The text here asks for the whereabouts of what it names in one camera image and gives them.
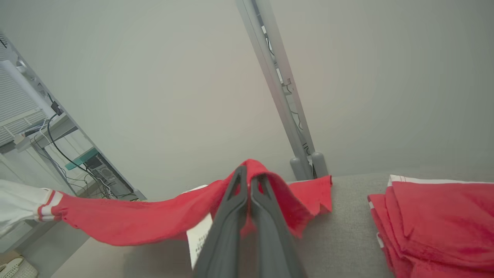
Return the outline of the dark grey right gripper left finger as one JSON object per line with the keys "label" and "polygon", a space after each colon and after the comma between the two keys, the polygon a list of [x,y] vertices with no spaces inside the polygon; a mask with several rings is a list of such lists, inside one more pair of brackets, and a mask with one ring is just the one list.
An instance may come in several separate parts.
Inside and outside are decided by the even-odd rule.
{"label": "dark grey right gripper left finger", "polygon": [[230,179],[193,268],[194,278],[237,278],[240,232],[245,225],[249,200],[246,166]]}

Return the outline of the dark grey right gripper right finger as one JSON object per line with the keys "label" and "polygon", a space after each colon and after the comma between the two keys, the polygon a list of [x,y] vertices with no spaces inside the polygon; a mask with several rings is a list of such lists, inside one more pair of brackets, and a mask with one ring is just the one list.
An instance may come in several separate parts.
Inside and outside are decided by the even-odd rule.
{"label": "dark grey right gripper right finger", "polygon": [[258,233],[260,278],[306,278],[288,226],[267,175],[250,184],[251,212]]}

